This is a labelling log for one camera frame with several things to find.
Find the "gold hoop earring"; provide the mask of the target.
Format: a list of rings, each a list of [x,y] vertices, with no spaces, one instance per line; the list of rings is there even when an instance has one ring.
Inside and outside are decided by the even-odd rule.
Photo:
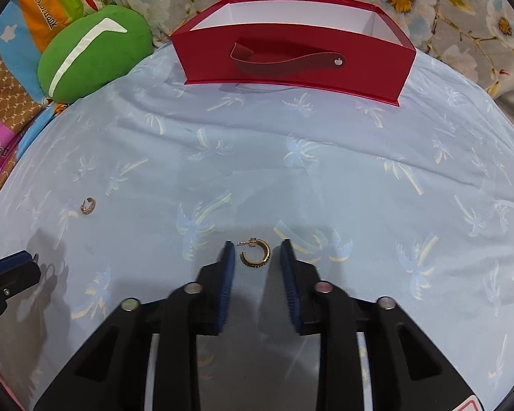
[[[266,266],[272,256],[270,245],[261,238],[248,238],[239,241],[239,259],[249,268],[261,268]]]

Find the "light blue palm-print sheet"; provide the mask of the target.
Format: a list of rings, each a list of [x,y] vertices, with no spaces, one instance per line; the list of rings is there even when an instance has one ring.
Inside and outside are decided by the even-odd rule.
[[[54,119],[1,190],[0,258],[42,270],[0,318],[7,385],[33,407],[123,299],[247,238],[394,298],[485,409],[514,386],[514,126],[481,88],[424,54],[397,106],[187,85],[171,47]]]

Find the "colourful cartoon monkey sheet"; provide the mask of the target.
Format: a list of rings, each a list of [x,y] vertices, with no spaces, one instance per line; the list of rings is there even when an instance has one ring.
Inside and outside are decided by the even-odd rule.
[[[29,145],[64,105],[37,77],[52,39],[114,0],[10,0],[0,14],[0,191]]]

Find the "green round cushion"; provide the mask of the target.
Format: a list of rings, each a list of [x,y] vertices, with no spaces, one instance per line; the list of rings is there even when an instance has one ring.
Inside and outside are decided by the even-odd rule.
[[[39,59],[39,85],[47,98],[71,104],[124,76],[152,53],[146,20],[131,9],[108,5],[52,39]]]

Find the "red gift box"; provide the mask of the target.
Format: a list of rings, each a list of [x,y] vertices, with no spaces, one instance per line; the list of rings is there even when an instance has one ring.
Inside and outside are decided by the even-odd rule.
[[[358,0],[220,0],[171,36],[190,84],[314,88],[397,105],[417,50]]]

